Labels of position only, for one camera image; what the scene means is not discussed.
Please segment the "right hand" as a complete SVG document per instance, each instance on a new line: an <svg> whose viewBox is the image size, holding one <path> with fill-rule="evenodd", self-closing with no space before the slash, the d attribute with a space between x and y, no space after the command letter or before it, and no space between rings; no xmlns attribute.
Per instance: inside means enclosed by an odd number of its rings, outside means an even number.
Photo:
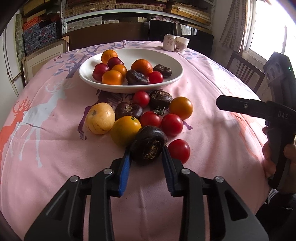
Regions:
<svg viewBox="0 0 296 241"><path fill-rule="evenodd" d="M263 169L264 169L265 176L268 178L268 177L271 177L271 175L273 175L276 171L276 166L274 162L271 160L271 148L269 145L269 141L267 141L264 144L262 148L262 153L264 156ZM296 158L295 142L293 144L286 145L284 149L284 154L289 160L291 160L290 169L288 172L288 178L295 180L295 158Z"/></svg>

